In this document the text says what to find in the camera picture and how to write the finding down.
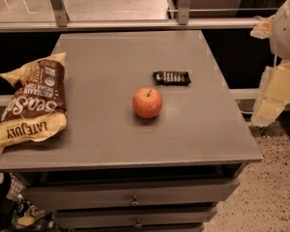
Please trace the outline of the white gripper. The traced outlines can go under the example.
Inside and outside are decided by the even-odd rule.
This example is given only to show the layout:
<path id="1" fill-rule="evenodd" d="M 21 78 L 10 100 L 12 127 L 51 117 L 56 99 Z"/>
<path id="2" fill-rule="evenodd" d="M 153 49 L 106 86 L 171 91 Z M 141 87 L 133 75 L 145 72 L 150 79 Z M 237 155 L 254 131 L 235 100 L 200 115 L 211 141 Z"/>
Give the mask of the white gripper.
<path id="1" fill-rule="evenodd" d="M 286 0 L 275 15 L 258 16 L 259 24 L 250 35 L 256 39 L 270 38 L 270 49 L 281 59 L 290 60 L 290 0 Z M 262 73 L 260 94 L 251 116 L 256 127 L 267 127 L 273 123 L 290 103 L 290 61 L 267 67 Z"/>

